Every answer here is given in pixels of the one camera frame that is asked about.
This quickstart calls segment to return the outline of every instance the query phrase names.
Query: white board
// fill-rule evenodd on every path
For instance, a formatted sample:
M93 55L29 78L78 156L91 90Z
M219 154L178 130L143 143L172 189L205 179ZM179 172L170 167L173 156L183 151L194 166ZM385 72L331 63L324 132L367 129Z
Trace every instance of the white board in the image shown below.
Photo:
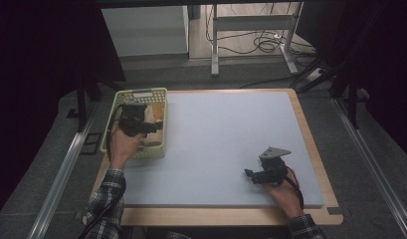
M274 205L245 168L261 171L269 146L298 176L306 207L323 205L287 93L169 94L165 157L130 160L124 203L143 207Z

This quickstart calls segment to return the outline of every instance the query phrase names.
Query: green plastic basket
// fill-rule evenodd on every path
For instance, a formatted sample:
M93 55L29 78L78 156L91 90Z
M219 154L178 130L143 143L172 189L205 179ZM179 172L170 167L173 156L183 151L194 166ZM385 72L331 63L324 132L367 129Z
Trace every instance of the green plastic basket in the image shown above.
M113 111L120 105L130 101L137 101L140 103L147 104L148 106L164 104L164 116L163 116L163 137L162 144L154 146L141 145L137 153L133 156L133 159L146 159L146 158L160 158L165 156L166 149L166 115L167 115L167 90L165 88L152 88L143 90L127 90L120 91L115 94L115 98L112 103L112 108L110 109L109 117L107 119L106 128L103 134L103 140L101 143L101 151L106 152L106 129L109 126L110 116L112 116Z

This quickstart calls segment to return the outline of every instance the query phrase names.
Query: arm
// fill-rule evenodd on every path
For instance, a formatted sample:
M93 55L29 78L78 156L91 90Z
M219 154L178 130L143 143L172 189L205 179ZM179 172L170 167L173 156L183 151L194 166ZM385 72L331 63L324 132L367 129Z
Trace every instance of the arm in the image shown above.
M298 184L293 172L289 170L288 177ZM293 187L284 181L280 186L263 185L277 205L290 219L290 230L294 239L324 239L323 232L315 225L311 215L305 214L300 207L300 200Z
M123 170L126 161L135 154L142 138L142 133L129 137L117 127L112 130L110 169L106 172L100 188L89 201L88 221L94 221L110 204L114 206L97 221L87 238L119 238L123 210L122 196L125 189Z

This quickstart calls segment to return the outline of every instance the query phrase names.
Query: sleeve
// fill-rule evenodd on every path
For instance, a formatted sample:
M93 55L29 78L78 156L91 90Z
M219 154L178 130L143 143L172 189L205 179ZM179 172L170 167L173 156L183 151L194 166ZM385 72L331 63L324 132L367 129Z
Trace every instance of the sleeve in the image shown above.
M310 214L305 214L290 220L293 239L325 239L325 235L318 228Z
M119 238L120 219L123 211L123 198L115 202L122 188L125 186L123 172L119 169L110 168L100 188L89 200L88 205L88 222L91 223L99 217L103 210L111 203L116 203L112 210L108 211L98 223L90 230L87 238Z

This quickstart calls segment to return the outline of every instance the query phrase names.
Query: wooden table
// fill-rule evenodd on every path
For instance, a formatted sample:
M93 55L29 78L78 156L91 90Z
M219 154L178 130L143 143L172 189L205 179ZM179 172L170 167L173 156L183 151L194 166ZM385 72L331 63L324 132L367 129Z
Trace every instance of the wooden table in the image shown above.
M321 208L306 209L318 225L336 225L342 223L341 214L330 215L328 208L339 207L326 171L318 154L302 107L296 93L291 89L263 90L209 90L209 91L169 91L168 94L181 93L250 93L250 92L286 92L292 102L299 122L306 149L308 151L317 181L323 195ZM102 161L94 190L100 186L104 173L109 166L107 157ZM279 208L124 208L121 224L123 226L272 226L287 225L288 219Z

